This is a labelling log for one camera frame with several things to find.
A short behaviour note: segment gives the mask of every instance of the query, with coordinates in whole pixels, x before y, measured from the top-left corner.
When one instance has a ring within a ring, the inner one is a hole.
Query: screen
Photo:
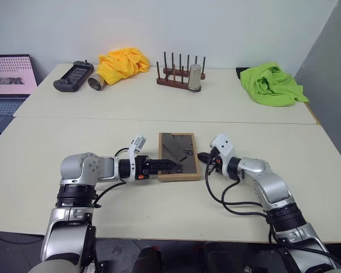
[[[29,55],[0,55],[0,94],[31,94],[36,87]]]

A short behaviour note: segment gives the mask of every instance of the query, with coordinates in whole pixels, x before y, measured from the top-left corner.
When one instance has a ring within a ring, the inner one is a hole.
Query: wooden frame
[[[162,159],[162,150],[163,150],[163,139],[162,134],[159,133],[159,159]],[[196,173],[172,173],[167,175],[162,175],[160,172],[158,174],[158,180],[161,182],[171,182],[171,181],[195,181],[201,179],[201,169],[199,166],[199,161],[197,157],[197,148],[196,141],[194,139],[193,133],[171,133],[172,135],[190,135],[192,138],[193,144],[193,158],[196,165]]]

